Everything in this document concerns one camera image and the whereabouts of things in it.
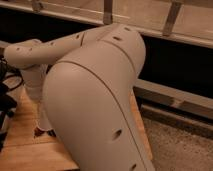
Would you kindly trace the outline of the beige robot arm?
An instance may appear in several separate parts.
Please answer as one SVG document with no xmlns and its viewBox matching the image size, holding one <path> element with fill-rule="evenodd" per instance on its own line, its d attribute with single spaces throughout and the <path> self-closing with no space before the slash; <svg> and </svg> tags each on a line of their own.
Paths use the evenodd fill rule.
<svg viewBox="0 0 213 171">
<path fill-rule="evenodd" d="M 143 38 L 124 24 L 4 50 L 80 171 L 155 171 L 130 105 L 145 56 Z"/>
</svg>

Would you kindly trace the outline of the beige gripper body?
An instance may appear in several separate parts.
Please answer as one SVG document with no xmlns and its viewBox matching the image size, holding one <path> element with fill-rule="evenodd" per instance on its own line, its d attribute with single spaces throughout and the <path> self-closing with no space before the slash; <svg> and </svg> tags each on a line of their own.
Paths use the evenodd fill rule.
<svg viewBox="0 0 213 171">
<path fill-rule="evenodd" d="M 27 95 L 32 101 L 39 102 L 42 99 L 46 71 L 46 65 L 36 65 L 21 71 Z"/>
</svg>

